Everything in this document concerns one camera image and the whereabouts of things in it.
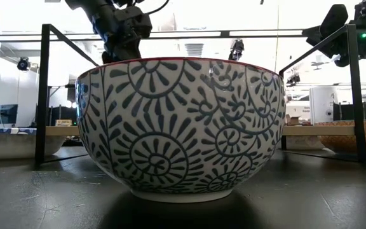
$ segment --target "blue and white bowl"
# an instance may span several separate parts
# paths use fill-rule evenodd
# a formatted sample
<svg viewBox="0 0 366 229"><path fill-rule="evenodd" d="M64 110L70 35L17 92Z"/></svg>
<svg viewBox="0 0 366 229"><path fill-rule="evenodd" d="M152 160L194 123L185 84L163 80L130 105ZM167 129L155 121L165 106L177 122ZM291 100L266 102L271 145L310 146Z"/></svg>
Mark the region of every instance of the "blue and white bowl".
<svg viewBox="0 0 366 229"><path fill-rule="evenodd" d="M225 197L271 158L285 123L282 79L215 59L140 59L78 78L81 139L140 198Z"/></svg>

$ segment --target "dark table surface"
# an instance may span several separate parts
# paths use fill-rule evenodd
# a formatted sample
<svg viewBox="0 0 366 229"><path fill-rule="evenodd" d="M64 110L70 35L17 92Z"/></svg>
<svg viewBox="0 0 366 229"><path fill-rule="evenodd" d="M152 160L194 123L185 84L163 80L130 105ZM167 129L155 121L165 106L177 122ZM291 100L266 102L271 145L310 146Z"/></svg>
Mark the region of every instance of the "dark table surface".
<svg viewBox="0 0 366 229"><path fill-rule="evenodd" d="M366 165L353 162L277 151L233 194L200 204L137 199L88 156L32 164L0 162L0 229L366 229Z"/></svg>

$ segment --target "bowl base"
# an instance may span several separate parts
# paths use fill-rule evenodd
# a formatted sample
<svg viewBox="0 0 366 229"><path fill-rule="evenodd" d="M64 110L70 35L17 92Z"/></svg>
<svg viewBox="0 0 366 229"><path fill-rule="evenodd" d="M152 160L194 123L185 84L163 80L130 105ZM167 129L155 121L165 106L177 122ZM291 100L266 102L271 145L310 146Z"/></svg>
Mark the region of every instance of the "bowl base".
<svg viewBox="0 0 366 229"><path fill-rule="evenodd" d="M212 200L218 200L228 196L232 189L224 191L216 191L213 193L200 193L200 194L162 194L162 193L149 193L144 191L131 190L132 194L138 198L144 200L151 200L156 202L165 203L198 203Z"/></svg>

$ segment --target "wooden shelf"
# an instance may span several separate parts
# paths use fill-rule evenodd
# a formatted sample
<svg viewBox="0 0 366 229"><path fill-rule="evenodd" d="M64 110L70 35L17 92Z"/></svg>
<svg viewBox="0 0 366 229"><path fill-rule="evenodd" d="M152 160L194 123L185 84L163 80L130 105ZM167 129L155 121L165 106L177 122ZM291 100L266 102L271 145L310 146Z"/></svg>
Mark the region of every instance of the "wooden shelf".
<svg viewBox="0 0 366 229"><path fill-rule="evenodd" d="M46 136L77 136L78 127L46 127ZM286 136L306 136L306 135L354 135L354 127L314 127L314 126L286 126L283 129Z"/></svg>

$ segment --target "brown patterned bowl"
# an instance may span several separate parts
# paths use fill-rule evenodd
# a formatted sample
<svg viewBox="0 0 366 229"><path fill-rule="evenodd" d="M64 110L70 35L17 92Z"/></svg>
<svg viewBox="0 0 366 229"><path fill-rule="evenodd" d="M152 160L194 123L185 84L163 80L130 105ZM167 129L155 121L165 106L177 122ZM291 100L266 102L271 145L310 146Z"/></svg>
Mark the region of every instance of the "brown patterned bowl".
<svg viewBox="0 0 366 229"><path fill-rule="evenodd" d="M354 120L317 123L318 126L353 126ZM366 138L366 120L364 121ZM322 144L336 153L356 153L355 136L319 136Z"/></svg>

